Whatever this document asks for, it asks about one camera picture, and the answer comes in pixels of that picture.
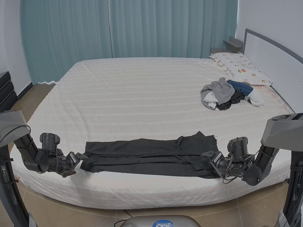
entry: tiled floor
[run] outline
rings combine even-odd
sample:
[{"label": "tiled floor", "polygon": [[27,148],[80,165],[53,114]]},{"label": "tiled floor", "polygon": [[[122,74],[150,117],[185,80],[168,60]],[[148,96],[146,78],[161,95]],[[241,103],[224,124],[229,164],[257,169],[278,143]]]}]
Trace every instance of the tiled floor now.
[{"label": "tiled floor", "polygon": [[[12,109],[22,110],[28,121],[54,85],[37,84],[18,101]],[[187,215],[202,227],[273,227],[282,209],[287,193],[287,183],[282,182],[224,203],[198,206],[128,210],[132,216],[140,215]],[[34,192],[21,182],[18,188],[27,210],[33,215],[39,227],[113,227],[119,220],[129,216],[123,210],[100,210],[84,208],[51,199]],[[0,203],[0,226],[13,226]]]}]

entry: white bed sheet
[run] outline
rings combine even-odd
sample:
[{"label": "white bed sheet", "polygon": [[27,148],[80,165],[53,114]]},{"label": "white bed sheet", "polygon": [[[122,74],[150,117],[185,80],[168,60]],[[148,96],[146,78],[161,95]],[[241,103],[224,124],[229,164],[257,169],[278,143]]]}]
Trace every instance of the white bed sheet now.
[{"label": "white bed sheet", "polygon": [[[220,77],[228,78],[212,59],[115,58],[76,63],[34,112],[28,125],[41,147],[39,135],[58,134],[63,153],[85,151],[86,141],[150,138],[176,139],[201,131],[227,143],[248,137],[249,153],[260,147],[267,119],[291,113],[265,86],[258,90],[264,108],[241,101],[226,111],[212,111],[201,103],[200,90]],[[11,157],[15,175],[34,191],[71,204],[101,209],[198,206],[224,202],[283,181],[290,174],[290,151],[280,150],[270,175],[257,186],[237,179],[154,176],[117,172],[85,172],[62,178],[56,173],[28,171],[16,147]]]}]

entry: bed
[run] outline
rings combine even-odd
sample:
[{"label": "bed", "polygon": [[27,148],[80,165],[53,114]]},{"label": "bed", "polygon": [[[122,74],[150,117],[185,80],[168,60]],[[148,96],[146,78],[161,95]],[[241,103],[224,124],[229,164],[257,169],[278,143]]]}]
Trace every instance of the bed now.
[{"label": "bed", "polygon": [[[293,81],[292,73],[284,72],[281,65],[287,65],[297,81],[302,80],[298,65],[302,66],[303,60],[292,61],[293,54],[268,40],[255,32],[245,32],[244,54],[274,81],[272,87],[257,87],[265,100],[264,108],[246,101],[226,111],[203,106],[201,88],[220,77],[229,78],[213,59],[89,60],[76,63],[41,102],[28,122],[31,135],[40,147],[41,133],[58,134],[58,148],[67,154],[84,152],[86,141],[170,140],[201,131],[218,137],[218,148],[224,155],[228,153],[228,141],[240,136],[248,137],[249,153],[255,153],[267,119],[301,109],[297,99],[290,100],[290,93],[280,84]],[[285,76],[282,82],[277,81],[281,74]],[[301,85],[296,82],[295,90],[302,90]],[[301,91],[298,94],[300,101],[303,95]],[[11,157],[15,175],[38,193],[83,207],[141,209],[209,205],[282,182],[290,174],[291,153],[280,150],[270,175],[257,186],[248,186],[241,179],[224,185],[221,179],[199,177],[91,173],[81,170],[80,165],[75,175],[62,178],[52,172],[28,171],[15,146]]]}]

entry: gray garment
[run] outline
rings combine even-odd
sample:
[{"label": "gray garment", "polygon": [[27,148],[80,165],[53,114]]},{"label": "gray garment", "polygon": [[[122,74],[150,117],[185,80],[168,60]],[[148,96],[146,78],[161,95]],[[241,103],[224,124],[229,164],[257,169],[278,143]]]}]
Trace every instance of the gray garment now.
[{"label": "gray garment", "polygon": [[213,81],[210,84],[205,85],[200,94],[201,102],[209,109],[215,110],[208,106],[208,102],[204,101],[206,95],[210,92],[213,92],[214,96],[218,100],[218,105],[226,103],[235,93],[235,89],[230,85],[225,78],[220,78],[219,81]]}]

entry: white headboard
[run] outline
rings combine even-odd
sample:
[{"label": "white headboard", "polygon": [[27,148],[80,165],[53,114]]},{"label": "white headboard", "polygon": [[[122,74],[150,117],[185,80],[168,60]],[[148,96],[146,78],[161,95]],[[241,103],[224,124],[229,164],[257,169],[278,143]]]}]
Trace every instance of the white headboard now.
[{"label": "white headboard", "polygon": [[303,112],[303,58],[283,45],[249,29],[243,54],[273,82],[272,88],[295,113]]}]

